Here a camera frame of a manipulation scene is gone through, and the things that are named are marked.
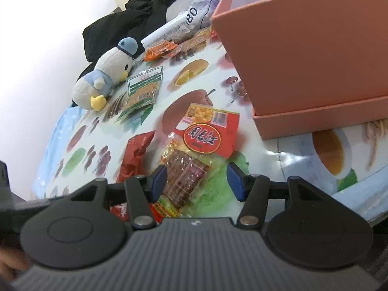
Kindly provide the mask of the person left hand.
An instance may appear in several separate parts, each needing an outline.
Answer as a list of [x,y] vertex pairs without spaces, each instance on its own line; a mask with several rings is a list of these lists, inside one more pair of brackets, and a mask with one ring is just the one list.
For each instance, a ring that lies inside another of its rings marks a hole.
[[0,271],[1,277],[6,281],[12,281],[16,277],[16,271],[27,271],[30,263],[23,251],[1,246],[0,250]]

